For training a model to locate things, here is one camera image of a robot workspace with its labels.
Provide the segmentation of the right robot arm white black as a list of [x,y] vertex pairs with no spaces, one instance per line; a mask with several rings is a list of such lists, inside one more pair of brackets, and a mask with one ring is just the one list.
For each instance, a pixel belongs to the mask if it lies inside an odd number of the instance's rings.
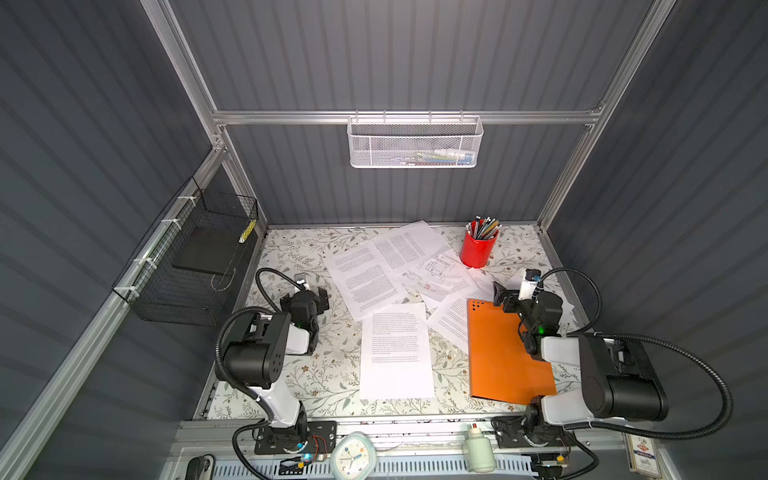
[[[734,398],[725,380],[705,360],[666,340],[634,333],[594,331],[595,319],[560,335],[563,300],[546,290],[556,269],[527,269],[516,289],[493,284],[492,302],[518,317],[517,334],[535,361],[578,367],[578,389],[534,397],[519,422],[519,431],[533,446],[554,438],[575,439],[576,430],[599,429],[660,440],[694,440],[723,429],[734,411]],[[715,384],[721,407],[714,420],[683,431],[653,431],[634,427],[636,421],[661,422],[670,405],[662,382],[646,351],[652,345],[678,354],[699,367]]]

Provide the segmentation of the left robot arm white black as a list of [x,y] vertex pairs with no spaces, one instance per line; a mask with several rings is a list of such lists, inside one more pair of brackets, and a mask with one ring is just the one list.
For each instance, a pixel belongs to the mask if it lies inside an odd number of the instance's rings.
[[[287,281],[295,292],[275,302],[261,282],[265,273]],[[244,307],[224,321],[214,346],[215,374],[262,408],[263,426],[303,433],[306,411],[289,391],[282,370],[287,357],[315,352],[319,318],[330,308],[329,294],[268,267],[256,271],[254,283],[269,306]]]

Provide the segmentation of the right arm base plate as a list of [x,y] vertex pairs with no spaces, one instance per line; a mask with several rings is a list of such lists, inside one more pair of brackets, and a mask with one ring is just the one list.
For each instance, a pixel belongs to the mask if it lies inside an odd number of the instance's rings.
[[500,448],[570,448],[575,445],[561,427],[536,423],[525,415],[493,417],[491,427]]

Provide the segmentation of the orange folder black inside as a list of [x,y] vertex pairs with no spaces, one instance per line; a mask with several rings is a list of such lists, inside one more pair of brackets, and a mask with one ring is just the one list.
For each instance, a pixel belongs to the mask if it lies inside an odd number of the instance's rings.
[[557,393],[552,366],[533,359],[517,333],[519,316],[467,301],[469,389],[474,398],[526,405]]

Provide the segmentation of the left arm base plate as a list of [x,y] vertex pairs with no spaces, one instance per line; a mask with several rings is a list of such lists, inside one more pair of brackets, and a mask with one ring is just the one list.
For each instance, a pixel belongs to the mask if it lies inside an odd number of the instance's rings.
[[253,437],[256,455],[330,454],[338,439],[336,421],[309,421],[288,428],[264,427]]

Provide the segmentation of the printed paper sheet front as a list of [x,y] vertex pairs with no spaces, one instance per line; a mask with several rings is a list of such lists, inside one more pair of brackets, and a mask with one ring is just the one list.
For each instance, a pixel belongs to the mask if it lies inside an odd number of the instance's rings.
[[424,304],[389,305],[363,320],[359,394],[364,400],[435,396]]

